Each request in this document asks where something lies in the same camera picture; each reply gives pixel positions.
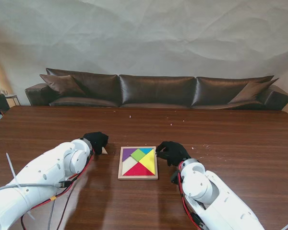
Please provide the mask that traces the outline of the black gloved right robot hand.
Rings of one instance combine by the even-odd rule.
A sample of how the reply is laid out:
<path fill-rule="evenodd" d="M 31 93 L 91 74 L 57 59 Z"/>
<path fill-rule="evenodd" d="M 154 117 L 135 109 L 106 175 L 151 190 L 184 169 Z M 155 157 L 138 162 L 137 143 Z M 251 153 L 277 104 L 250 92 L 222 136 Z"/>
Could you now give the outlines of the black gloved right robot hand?
<path fill-rule="evenodd" d="M 168 166 L 178 167 L 182 161 L 190 159 L 186 149 L 179 143 L 163 141 L 156 148 L 156 156 L 167 161 Z"/>

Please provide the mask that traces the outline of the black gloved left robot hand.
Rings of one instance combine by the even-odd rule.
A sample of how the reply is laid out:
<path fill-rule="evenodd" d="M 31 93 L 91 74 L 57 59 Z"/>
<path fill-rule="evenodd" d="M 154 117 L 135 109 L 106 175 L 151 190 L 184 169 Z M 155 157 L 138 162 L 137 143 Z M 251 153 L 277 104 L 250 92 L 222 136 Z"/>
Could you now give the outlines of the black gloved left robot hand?
<path fill-rule="evenodd" d="M 102 132 L 86 133 L 83 138 L 91 143 L 95 155 L 102 154 L 102 149 L 108 143 L 108 135 L 103 134 Z"/>

